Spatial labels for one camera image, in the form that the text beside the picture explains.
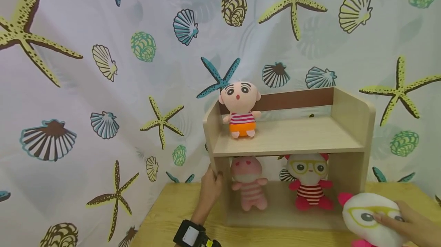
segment stuffed doll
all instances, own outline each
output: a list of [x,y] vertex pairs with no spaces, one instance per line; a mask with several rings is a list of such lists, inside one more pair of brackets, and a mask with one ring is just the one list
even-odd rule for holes
[[254,137],[255,119],[260,118],[261,112],[251,109],[260,98],[259,91],[250,82],[235,82],[220,92],[219,102],[230,111],[223,121],[230,123],[230,133],[233,138]]
[[241,206],[244,211],[249,211],[252,206],[266,209],[268,202],[262,186],[268,183],[262,175],[262,165],[254,156],[235,157],[231,163],[231,175],[235,182],[233,191],[241,190]]
[[322,180],[328,174],[328,154],[294,154],[286,155],[286,169],[296,178],[289,184],[291,191],[297,191],[296,207],[305,211],[311,206],[322,209],[333,209],[333,202],[327,198],[323,189],[330,188],[333,183]]
[[340,193],[338,201],[343,206],[346,227],[362,238],[353,241],[352,247],[402,247],[407,241],[394,230],[374,220],[374,213],[379,213],[404,221],[394,201],[368,192],[357,195]]

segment doll face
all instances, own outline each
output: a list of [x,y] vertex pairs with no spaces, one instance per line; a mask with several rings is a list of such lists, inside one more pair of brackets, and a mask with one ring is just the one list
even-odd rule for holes
[[233,158],[231,163],[231,175],[240,183],[251,183],[262,174],[262,165],[254,156]]
[[252,83],[235,82],[221,91],[219,102],[225,104],[232,113],[245,114],[251,111],[260,97],[257,87]]
[[341,198],[342,195],[347,194],[340,194],[339,202],[343,205],[343,220],[351,232],[377,247],[402,247],[406,243],[405,238],[379,224],[373,217],[374,213],[379,213],[404,221],[394,201],[367,192],[354,195],[349,200]]
[[305,186],[317,185],[328,174],[328,163],[320,154],[289,156],[286,169]]

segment brown back panel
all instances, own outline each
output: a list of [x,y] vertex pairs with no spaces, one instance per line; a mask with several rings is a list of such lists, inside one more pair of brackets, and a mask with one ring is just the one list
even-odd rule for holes
[[[292,91],[262,95],[256,102],[253,111],[285,110],[291,108],[332,105],[334,88],[318,88],[311,90]],[[225,105],[220,105],[220,113],[225,115],[230,111]]]

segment shelf board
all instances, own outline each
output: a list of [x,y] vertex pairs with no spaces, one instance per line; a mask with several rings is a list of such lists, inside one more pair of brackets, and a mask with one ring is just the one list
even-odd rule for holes
[[273,156],[302,153],[363,152],[362,146],[330,116],[256,123],[253,138],[230,136],[223,125],[214,157]]
[[302,230],[347,230],[343,222],[342,207],[332,190],[325,194],[334,202],[334,210],[323,210],[317,206],[301,212],[294,201],[297,192],[290,191],[290,182],[270,181],[264,186],[268,207],[261,211],[252,207],[244,212],[240,206],[240,191],[232,192],[232,199],[227,211],[227,226],[232,227],[281,227]]

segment white plush toy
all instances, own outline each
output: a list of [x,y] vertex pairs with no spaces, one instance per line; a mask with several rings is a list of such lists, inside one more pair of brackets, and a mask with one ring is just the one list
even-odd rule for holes
[[368,192],[357,195],[340,193],[338,201],[343,206],[346,227],[362,238],[353,241],[352,247],[402,247],[407,242],[397,232],[374,220],[374,213],[377,213],[404,221],[394,201]]

